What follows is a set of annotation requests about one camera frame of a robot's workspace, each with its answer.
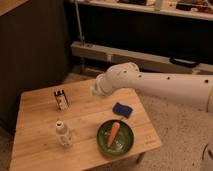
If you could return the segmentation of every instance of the wooden tabletop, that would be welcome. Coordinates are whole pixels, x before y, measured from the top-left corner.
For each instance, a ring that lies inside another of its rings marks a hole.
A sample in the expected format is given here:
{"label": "wooden tabletop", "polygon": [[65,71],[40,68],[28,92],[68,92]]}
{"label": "wooden tabletop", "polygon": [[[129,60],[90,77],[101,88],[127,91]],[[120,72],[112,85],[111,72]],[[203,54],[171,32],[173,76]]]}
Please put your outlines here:
{"label": "wooden tabletop", "polygon": [[[91,94],[94,80],[24,92],[16,125],[11,171],[74,171],[100,166],[161,146],[161,141],[133,89],[121,89],[101,98]],[[53,92],[63,89],[70,106],[60,111]],[[122,157],[107,158],[99,151],[99,126],[121,116],[112,112],[116,102],[129,105],[133,113],[124,119],[133,130],[134,144]],[[63,148],[56,139],[55,123],[62,120],[71,128],[73,145]]]}
{"label": "wooden tabletop", "polygon": [[0,0],[0,16],[24,4],[28,0]]}

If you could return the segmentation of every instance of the small bottle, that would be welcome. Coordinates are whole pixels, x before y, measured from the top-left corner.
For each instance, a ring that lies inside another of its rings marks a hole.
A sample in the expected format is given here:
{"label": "small bottle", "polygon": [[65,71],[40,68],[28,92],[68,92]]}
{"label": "small bottle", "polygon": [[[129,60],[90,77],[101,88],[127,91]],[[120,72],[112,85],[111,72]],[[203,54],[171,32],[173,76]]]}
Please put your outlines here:
{"label": "small bottle", "polygon": [[59,109],[64,110],[69,107],[69,103],[64,93],[64,90],[55,91],[54,95],[58,103]]}
{"label": "small bottle", "polygon": [[60,144],[64,147],[72,145],[71,142],[71,130],[69,127],[62,121],[56,122],[56,137]]}

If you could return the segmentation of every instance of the black wall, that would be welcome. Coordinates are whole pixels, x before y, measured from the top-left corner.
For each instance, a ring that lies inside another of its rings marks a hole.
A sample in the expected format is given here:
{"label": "black wall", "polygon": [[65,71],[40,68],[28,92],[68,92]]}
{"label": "black wall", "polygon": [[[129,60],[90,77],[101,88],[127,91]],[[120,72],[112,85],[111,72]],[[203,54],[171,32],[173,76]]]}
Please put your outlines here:
{"label": "black wall", "polygon": [[29,0],[0,16],[0,124],[13,132],[20,94],[60,83],[70,69],[62,0]]}
{"label": "black wall", "polygon": [[[77,40],[75,9],[73,4],[68,6],[70,30]],[[213,64],[212,21],[89,5],[79,7],[88,43]]]}

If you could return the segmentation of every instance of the shelf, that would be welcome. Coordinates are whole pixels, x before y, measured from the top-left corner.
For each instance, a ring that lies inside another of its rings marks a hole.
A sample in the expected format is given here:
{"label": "shelf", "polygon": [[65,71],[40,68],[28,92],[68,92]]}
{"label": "shelf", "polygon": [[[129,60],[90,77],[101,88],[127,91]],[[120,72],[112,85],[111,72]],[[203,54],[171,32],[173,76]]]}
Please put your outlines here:
{"label": "shelf", "polygon": [[134,4],[126,4],[126,3],[118,3],[114,0],[77,0],[79,4],[91,5],[91,6],[99,6],[106,8],[114,8],[114,9],[123,9],[129,11],[137,11],[137,12],[145,12],[145,13],[153,13],[160,15],[169,15],[176,17],[185,17],[192,19],[201,19],[213,21],[213,14],[201,13],[196,11],[182,11],[175,8],[175,1],[163,1],[160,10],[156,10],[154,6],[154,1],[148,1],[146,6],[143,5],[134,5]]}

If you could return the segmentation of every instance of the table leg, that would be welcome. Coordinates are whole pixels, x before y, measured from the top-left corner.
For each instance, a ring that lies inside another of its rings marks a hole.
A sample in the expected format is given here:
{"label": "table leg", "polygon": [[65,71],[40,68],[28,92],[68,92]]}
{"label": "table leg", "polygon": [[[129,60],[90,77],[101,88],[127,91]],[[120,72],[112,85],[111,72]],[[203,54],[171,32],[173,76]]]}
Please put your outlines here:
{"label": "table leg", "polygon": [[141,162],[141,160],[143,159],[144,155],[145,155],[145,153],[140,153],[140,154],[138,155],[138,158],[136,159],[136,163],[137,163],[137,164],[139,164],[139,163]]}

